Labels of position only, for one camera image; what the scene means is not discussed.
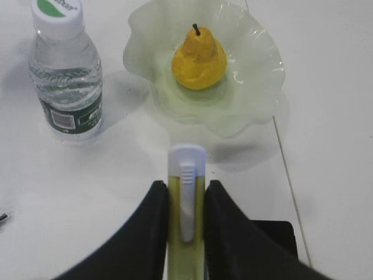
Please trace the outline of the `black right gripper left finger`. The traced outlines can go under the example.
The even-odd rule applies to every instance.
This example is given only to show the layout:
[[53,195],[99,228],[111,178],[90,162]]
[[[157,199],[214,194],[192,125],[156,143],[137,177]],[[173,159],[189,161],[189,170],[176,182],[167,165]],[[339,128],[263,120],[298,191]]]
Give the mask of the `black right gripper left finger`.
[[56,279],[162,279],[168,188],[154,181],[131,217],[101,247]]

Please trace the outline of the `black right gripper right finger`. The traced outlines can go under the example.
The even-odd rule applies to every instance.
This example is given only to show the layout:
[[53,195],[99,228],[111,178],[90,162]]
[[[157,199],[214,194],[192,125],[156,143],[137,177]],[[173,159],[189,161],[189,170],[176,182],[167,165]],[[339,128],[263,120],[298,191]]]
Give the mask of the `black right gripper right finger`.
[[203,214],[208,279],[327,279],[268,238],[218,180],[206,189]]

